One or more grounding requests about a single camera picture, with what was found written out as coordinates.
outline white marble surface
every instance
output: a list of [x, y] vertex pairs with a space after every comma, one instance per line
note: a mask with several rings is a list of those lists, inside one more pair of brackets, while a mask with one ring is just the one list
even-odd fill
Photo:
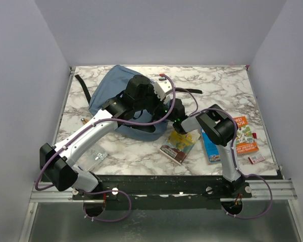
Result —
[[[233, 117], [245, 115], [250, 128], [257, 133], [260, 152], [265, 161], [252, 165], [248, 155], [238, 158], [245, 174], [276, 175], [276, 164], [268, 145], [253, 91], [245, 67], [165, 67], [165, 66], [127, 66], [143, 75], [156, 79], [157, 74], [165, 73], [172, 78], [177, 87], [197, 88], [203, 94], [195, 94], [199, 110], [216, 103]], [[77, 67], [91, 94], [106, 75], [111, 66]], [[185, 93], [177, 93], [189, 114], [195, 109], [193, 100]], [[88, 104], [78, 81], [74, 78], [67, 99], [58, 141], [66, 138], [83, 124], [81, 118], [91, 119]], [[173, 130], [168, 124], [166, 133], [154, 142], [142, 142], [110, 133], [99, 140], [106, 149], [108, 157], [98, 166], [97, 174], [135, 174], [135, 175], [221, 175], [220, 163], [210, 164], [205, 154], [202, 139], [196, 143], [183, 165], [178, 165], [159, 153], [160, 146]]]

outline white wall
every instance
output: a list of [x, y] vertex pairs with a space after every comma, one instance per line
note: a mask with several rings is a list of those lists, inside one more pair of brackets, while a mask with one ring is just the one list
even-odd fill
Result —
[[246, 65], [285, 0], [35, 2], [71, 65]]
[[250, 65], [250, 78], [303, 211], [303, 0], [286, 2]]
[[69, 68], [33, 0], [0, 1], [0, 241], [18, 241]]

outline purple cable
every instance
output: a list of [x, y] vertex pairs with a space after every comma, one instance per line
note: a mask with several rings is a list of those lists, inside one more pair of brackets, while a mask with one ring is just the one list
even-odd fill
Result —
[[[231, 149], [231, 153], [232, 153], [232, 160], [233, 160], [234, 166], [237, 167], [237, 161], [236, 161], [236, 159], [235, 159], [234, 149], [233, 149], [233, 142], [234, 142], [234, 140], [235, 140], [236, 137], [237, 137], [237, 130], [238, 130], [238, 125], [237, 125], [236, 121], [235, 121], [234, 118], [233, 118], [230, 114], [228, 114], [226, 111], [223, 111], [223, 110], [217, 109], [217, 108], [205, 108], [205, 109], [203, 109], [203, 110], [201, 110], [201, 111], [199, 111], [199, 112], [197, 112], [197, 113], [194, 113], [192, 116], [195, 116], [195, 115], [197, 115], [197, 114], [199, 114], [199, 113], [202, 113], [202, 112], [205, 112], [205, 111], [217, 111], [217, 112], [221, 112], [221, 113], [227, 115], [228, 118], [233, 122], [233, 124], [234, 124], [234, 125], [233, 125], [233, 126], [234, 126], [234, 134], [233, 134], [233, 137], [232, 137], [232, 140], [231, 140], [230, 149]], [[239, 219], [255, 219], [255, 218], [260, 218], [260, 217], [264, 216], [265, 214], [268, 213], [268, 211], [271, 209], [271, 207], [272, 207], [272, 205], [273, 205], [273, 193], [272, 193], [272, 190], [271, 190], [269, 184], [268, 184], [268, 183], [265, 181], [265, 179], [263, 179], [260, 175], [257, 175], [257, 174], [245, 175], [244, 173], [242, 173], [241, 170], [238, 169], [237, 171], [238, 171], [244, 178], [249, 178], [250, 176], [256, 176], [257, 178], [259, 178], [260, 180], [262, 180], [262, 181], [266, 184], [266, 186], [267, 186], [267, 188], [268, 188], [268, 191], [269, 191], [269, 194], [270, 194], [270, 203], [269, 203], [267, 209], [266, 209], [264, 212], [262, 212], [261, 214], [258, 214], [258, 215], [256, 215], [256, 216], [252, 216], [252, 217], [242, 217], [242, 216], [238, 216], [238, 215], [233, 215], [233, 214], [231, 214], [231, 213], [228, 213], [228, 212], [224, 209], [224, 207], [222, 207], [223, 210], [226, 212], [227, 215], [229, 215], [229, 216], [231, 216], [231, 217], [234, 217], [234, 218], [239, 218]]]
[[[96, 192], [96, 193], [87, 193], [86, 191], [84, 191], [86, 194], [89, 194], [89, 195], [98, 195], [98, 194], [104, 194], [104, 193], [111, 193], [111, 192], [115, 192], [115, 191], [112, 191], [112, 190], [107, 190], [107, 191], [102, 191], [102, 192]], [[118, 219], [112, 219], [112, 220], [107, 220], [107, 219], [100, 219], [100, 218], [97, 218], [97, 217], [90, 217], [87, 215], [86, 213], [86, 209], [85, 209], [85, 206], [83, 206], [83, 212], [85, 214], [86, 217], [88, 218], [91, 218], [93, 220], [96, 220], [96, 221], [100, 221], [100, 222], [107, 222], [107, 223], [113, 223], [113, 222], [119, 222], [119, 221], [122, 221], [124, 220], [126, 217], [129, 216], [130, 212], [131, 212], [131, 200], [130, 200], [130, 197], [128, 194], [126, 194], [125, 192], [123, 191], [117, 191], [118, 193], [122, 193], [123, 195], [126, 196], [126, 198], [128, 199], [128, 202], [129, 202], [129, 208], [128, 208], [128, 212], [122, 216], [121, 218], [118, 218]]]
[[[105, 118], [105, 119], [100, 119], [96, 122], [94, 122], [95, 125], [98, 125], [100, 123], [103, 123], [103, 122], [108, 122], [108, 121], [117, 121], [117, 122], [122, 122], [122, 123], [125, 123], [125, 124], [130, 124], [130, 125], [138, 125], [138, 126], [150, 126], [150, 125], [156, 125], [162, 121], [164, 121], [169, 115], [170, 113], [172, 112], [173, 108], [174, 108], [174, 105], [175, 105], [175, 85], [173, 83], [173, 81], [171, 80], [171, 78], [169, 78], [167, 75], [165, 74], [160, 74], [160, 76], [162, 77], [165, 77], [170, 83], [171, 83], [171, 86], [172, 86], [172, 90], [173, 90], [173, 102], [172, 102], [172, 105], [170, 107], [170, 109], [168, 110], [168, 112], [166, 113], [166, 115], [164, 117], [162, 117], [160, 120], [157, 120], [157, 121], [154, 121], [154, 122], [151, 122], [151, 123], [136, 123], [136, 122], [132, 122], [132, 121], [128, 121], [128, 120], [123, 120], [123, 119], [119, 119], [119, 118]], [[65, 144], [66, 147], [68, 147], [70, 144], [72, 144], [75, 140], [77, 140], [82, 134], [84, 134], [86, 131], [88, 131], [89, 129], [91, 129], [93, 126], [88, 126], [86, 127], [85, 129], [83, 129], [81, 132], [79, 132], [76, 136], [74, 136], [73, 139], [71, 139], [69, 142], [67, 142]], [[43, 187], [43, 188], [39, 188], [38, 187], [38, 184], [42, 178], [42, 175], [44, 174], [45, 170], [47, 169], [47, 167], [49, 166], [49, 164], [55, 159], [56, 156], [58, 156], [64, 149], [61, 148], [60, 150], [58, 150], [47, 162], [46, 164], [43, 166], [43, 168], [40, 170], [40, 173], [38, 175], [38, 178], [36, 179], [35, 181], [35, 189], [37, 191], [44, 191], [48, 188], [51, 188], [53, 187], [54, 185], [48, 185], [46, 187]]]

